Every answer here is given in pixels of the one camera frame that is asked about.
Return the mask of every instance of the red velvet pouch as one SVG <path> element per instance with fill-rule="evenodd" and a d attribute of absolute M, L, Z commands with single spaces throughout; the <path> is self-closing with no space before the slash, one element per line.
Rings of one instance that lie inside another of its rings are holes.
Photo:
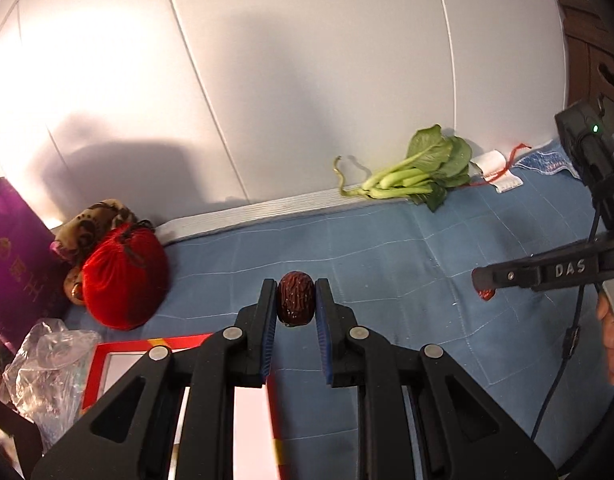
<path fill-rule="evenodd" d="M 117 330 L 144 324 L 169 288 L 167 255 L 148 224 L 111 230 L 82 266 L 82 291 L 92 317 Z"/>

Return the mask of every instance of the vegetable stem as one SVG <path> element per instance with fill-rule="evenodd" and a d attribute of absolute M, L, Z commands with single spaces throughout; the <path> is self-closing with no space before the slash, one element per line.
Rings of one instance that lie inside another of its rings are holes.
<path fill-rule="evenodd" d="M 390 187 L 394 187 L 400 181 L 404 182 L 406 178 L 415 178 L 421 175 L 424 175 L 424 178 L 429 177 L 424 171 L 418 170 L 418 168 L 412 168 L 411 170 L 394 171 L 393 173 L 389 173 L 387 176 L 384 176 L 378 183 L 378 187 L 380 189 L 389 189 Z"/>
<path fill-rule="evenodd" d="M 369 196 L 371 198 L 400 198 L 409 195 L 429 194 L 431 192 L 431 186 L 392 187 L 391 189 L 372 187 L 369 190 Z"/>
<path fill-rule="evenodd" d="M 369 194 L 366 190 L 361 187 L 354 187 L 352 189 L 345 189 L 345 176 L 338 169 L 338 162 L 340 161 L 341 156 L 338 155 L 334 159 L 334 173 L 338 175 L 338 191 L 340 192 L 340 196 L 364 196 L 366 198 L 369 197 Z"/>
<path fill-rule="evenodd" d="M 405 187 L 412 187 L 412 186 L 422 186 L 424 184 L 428 184 L 429 182 L 431 182 L 431 178 L 429 174 L 423 173 L 422 175 L 419 175 L 419 176 L 412 176 L 410 178 L 405 178 L 401 182 L 401 184 Z"/>
<path fill-rule="evenodd" d="M 418 152 L 415 155 L 407 157 L 405 160 L 401 160 L 395 166 L 391 168 L 387 168 L 386 170 L 379 171 L 378 173 L 372 174 L 366 181 L 362 183 L 360 187 L 364 190 L 369 191 L 372 187 L 375 187 L 384 177 L 386 177 L 389 173 L 393 173 L 394 171 L 407 170 L 415 161 L 418 160 L 422 155 L 429 151 L 429 148 L 423 150 L 422 152 Z"/>

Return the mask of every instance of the bok choy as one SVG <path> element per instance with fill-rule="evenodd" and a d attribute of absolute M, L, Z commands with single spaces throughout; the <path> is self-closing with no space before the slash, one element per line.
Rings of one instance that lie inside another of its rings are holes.
<path fill-rule="evenodd" d="M 469 144 L 460 137 L 443 136 L 439 124 L 434 124 L 411 137 L 404 160 L 377 171 L 359 187 L 345 189 L 345 178 L 338 170 L 340 156 L 334 160 L 334 172 L 342 196 L 407 197 L 435 211 L 447 197 L 448 189 L 469 184 L 469 159 Z"/>

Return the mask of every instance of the human hand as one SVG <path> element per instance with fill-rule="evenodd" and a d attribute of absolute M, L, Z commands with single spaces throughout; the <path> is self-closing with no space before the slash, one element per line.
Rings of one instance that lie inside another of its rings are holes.
<path fill-rule="evenodd" d="M 614 316 L 609 299 L 602 292 L 598 294 L 596 316 L 602 321 L 602 344 L 607 352 L 609 382 L 614 385 Z"/>

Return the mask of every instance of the dried jujube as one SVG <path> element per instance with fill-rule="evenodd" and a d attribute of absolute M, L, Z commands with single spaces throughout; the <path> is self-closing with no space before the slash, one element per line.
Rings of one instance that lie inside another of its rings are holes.
<path fill-rule="evenodd" d="M 306 325 L 315 310 L 315 289 L 309 274 L 287 272 L 278 283 L 278 319 L 287 326 Z"/>

